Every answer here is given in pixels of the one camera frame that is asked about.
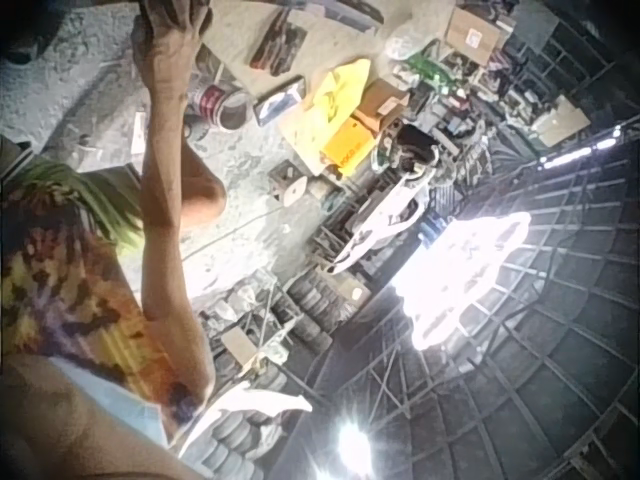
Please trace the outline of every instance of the paint bucket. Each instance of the paint bucket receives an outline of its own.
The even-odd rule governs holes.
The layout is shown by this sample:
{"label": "paint bucket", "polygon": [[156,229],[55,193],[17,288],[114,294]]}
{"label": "paint bucket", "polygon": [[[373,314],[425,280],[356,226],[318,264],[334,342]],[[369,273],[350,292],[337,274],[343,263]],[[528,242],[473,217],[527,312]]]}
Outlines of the paint bucket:
{"label": "paint bucket", "polygon": [[251,116],[247,92],[235,87],[225,89],[204,76],[192,78],[187,96],[195,113],[225,132],[239,130]]}

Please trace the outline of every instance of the person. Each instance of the person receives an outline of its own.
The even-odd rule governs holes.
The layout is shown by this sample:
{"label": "person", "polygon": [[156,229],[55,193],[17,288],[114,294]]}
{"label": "person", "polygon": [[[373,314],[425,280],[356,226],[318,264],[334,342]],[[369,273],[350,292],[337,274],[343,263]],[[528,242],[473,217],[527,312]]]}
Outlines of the person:
{"label": "person", "polygon": [[[139,183],[122,171],[79,174],[42,159],[3,182],[0,415],[60,473],[48,478],[139,465],[126,458],[151,447],[136,435],[167,448],[215,384],[179,250],[180,233],[214,221],[226,203],[182,123],[212,11],[208,0],[144,0],[141,13],[134,60],[151,112]],[[3,139],[5,153],[9,145]],[[141,234],[140,307],[117,249]],[[167,462],[153,469],[172,471]]]}

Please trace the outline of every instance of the cardboard box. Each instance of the cardboard box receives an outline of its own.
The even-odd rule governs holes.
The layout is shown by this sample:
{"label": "cardboard box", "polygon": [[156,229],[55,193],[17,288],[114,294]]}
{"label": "cardboard box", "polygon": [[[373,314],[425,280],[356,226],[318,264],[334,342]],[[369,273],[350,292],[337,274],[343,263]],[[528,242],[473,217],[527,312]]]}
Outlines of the cardboard box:
{"label": "cardboard box", "polygon": [[480,17],[456,8],[447,30],[447,43],[485,67],[500,40],[500,29]]}
{"label": "cardboard box", "polygon": [[409,97],[409,92],[379,78],[364,91],[353,116],[377,135],[402,115],[409,105]]}
{"label": "cardboard box", "polygon": [[496,25],[498,26],[498,28],[500,28],[500,38],[498,39],[496,48],[502,49],[504,48],[507,40],[509,40],[509,37],[511,37],[511,34],[516,28],[516,21],[511,17],[507,17],[506,15],[500,15],[498,17],[498,20],[496,21]]}
{"label": "cardboard box", "polygon": [[557,145],[591,124],[583,111],[574,107],[565,96],[559,96],[556,105],[549,115],[540,118],[532,126],[547,147]]}
{"label": "cardboard box", "polygon": [[355,118],[349,118],[325,145],[322,154],[338,166],[340,173],[349,176],[375,146],[371,131]]}

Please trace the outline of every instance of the light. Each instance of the light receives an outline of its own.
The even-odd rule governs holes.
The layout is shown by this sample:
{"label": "light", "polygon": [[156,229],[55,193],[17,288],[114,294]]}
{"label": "light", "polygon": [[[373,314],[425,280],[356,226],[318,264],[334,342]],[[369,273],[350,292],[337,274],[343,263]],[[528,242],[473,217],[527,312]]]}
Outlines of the light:
{"label": "light", "polygon": [[334,478],[327,472],[319,470],[316,472],[316,480],[334,480]]}
{"label": "light", "polygon": [[369,439],[352,423],[340,429],[338,451],[342,463],[353,473],[364,476],[371,473],[371,445]]}
{"label": "light", "polygon": [[524,242],[531,215],[453,221],[420,247],[391,281],[413,320],[412,342],[424,350],[444,342],[460,315],[495,284],[500,265]]}
{"label": "light", "polygon": [[613,147],[618,141],[615,138],[607,138],[606,140],[602,140],[596,144],[596,148],[598,150],[606,150],[607,148]]}
{"label": "light", "polygon": [[565,163],[573,162],[574,160],[577,160],[578,158],[582,158],[582,157],[586,157],[587,155],[591,155],[592,151],[593,150],[592,150],[591,147],[585,147],[585,148],[581,148],[580,150],[576,150],[574,152],[567,153],[565,155],[560,155],[559,157],[554,158],[550,162],[546,162],[544,164],[544,168],[545,169],[549,169],[549,168],[553,168],[553,167],[558,167],[560,165],[564,165]]}

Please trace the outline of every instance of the hand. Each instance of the hand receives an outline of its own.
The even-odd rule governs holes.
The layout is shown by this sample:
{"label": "hand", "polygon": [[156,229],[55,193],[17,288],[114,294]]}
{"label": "hand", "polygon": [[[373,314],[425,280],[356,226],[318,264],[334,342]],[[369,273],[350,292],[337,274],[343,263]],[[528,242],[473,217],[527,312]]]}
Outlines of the hand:
{"label": "hand", "polygon": [[210,0],[141,0],[134,21],[133,60],[151,98],[186,98],[202,34],[213,13]]}

